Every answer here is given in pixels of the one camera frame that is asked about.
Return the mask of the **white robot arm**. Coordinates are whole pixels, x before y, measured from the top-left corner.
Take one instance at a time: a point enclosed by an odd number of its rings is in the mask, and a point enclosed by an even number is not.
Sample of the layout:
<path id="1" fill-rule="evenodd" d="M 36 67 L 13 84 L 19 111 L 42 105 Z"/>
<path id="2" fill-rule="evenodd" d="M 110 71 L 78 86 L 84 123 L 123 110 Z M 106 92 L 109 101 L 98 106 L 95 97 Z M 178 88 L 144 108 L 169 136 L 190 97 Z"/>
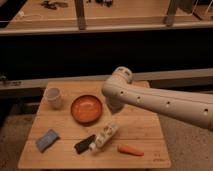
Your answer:
<path id="1" fill-rule="evenodd" d="M 145 88 L 132 84 L 133 73 L 117 67 L 102 86 L 111 109 L 133 105 L 213 132 L 213 95 Z"/>

